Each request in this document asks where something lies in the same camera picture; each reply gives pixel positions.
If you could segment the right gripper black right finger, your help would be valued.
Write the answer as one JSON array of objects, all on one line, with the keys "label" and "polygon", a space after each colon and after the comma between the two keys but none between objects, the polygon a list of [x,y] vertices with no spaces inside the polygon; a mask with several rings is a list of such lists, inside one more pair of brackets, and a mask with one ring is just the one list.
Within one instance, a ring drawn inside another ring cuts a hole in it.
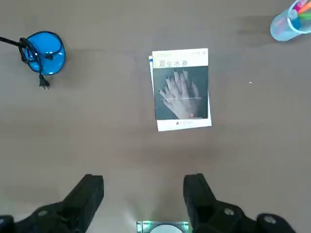
[{"label": "right gripper black right finger", "polygon": [[203,174],[185,175],[183,196],[193,233],[294,233],[282,217],[262,213],[255,220],[236,205],[217,200]]}]

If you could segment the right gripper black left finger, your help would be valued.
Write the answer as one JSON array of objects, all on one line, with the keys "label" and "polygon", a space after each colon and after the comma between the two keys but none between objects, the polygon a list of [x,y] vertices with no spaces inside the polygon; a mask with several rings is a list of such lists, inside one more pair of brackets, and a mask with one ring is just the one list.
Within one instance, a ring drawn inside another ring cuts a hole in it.
[{"label": "right gripper black left finger", "polygon": [[104,179],[85,175],[60,202],[37,208],[31,215],[14,221],[0,216],[2,233],[85,233],[104,198]]}]

